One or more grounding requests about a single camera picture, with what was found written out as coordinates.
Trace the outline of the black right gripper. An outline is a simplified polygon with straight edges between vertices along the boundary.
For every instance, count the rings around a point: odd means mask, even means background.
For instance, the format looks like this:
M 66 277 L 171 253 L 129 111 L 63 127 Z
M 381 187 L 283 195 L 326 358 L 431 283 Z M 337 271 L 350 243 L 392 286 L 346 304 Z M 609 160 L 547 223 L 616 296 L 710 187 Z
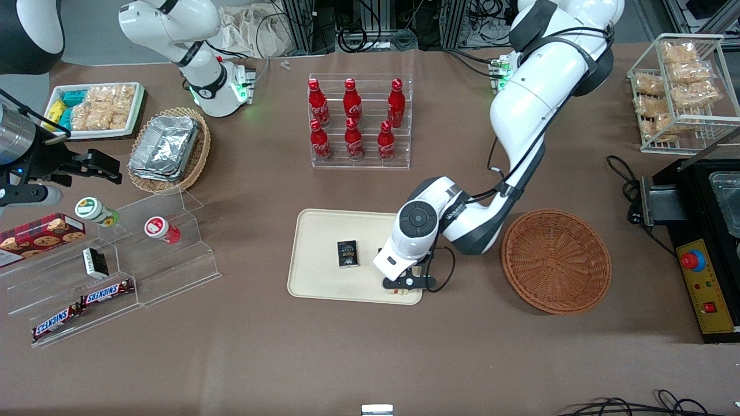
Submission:
M 51 182 L 72 186 L 72 176 L 98 177 L 120 185 L 123 177 L 118 159 L 99 150 L 84 154 L 68 150 L 61 142 L 45 144 L 50 135 L 35 127 L 29 132 L 2 128 L 2 200 L 60 200 L 58 187 L 40 184 Z

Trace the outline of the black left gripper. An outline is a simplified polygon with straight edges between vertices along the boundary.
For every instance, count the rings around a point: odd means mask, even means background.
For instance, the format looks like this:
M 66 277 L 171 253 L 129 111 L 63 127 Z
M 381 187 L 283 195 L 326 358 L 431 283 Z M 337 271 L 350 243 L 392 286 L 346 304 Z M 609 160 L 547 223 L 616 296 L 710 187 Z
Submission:
M 394 252 L 391 247 L 378 248 L 378 271 L 386 279 L 404 278 L 409 271 L 416 271 L 418 276 L 423 276 L 428 272 L 428 264 L 434 257 L 434 249 L 428 250 L 423 257 L 414 256 L 405 258 L 399 253 Z

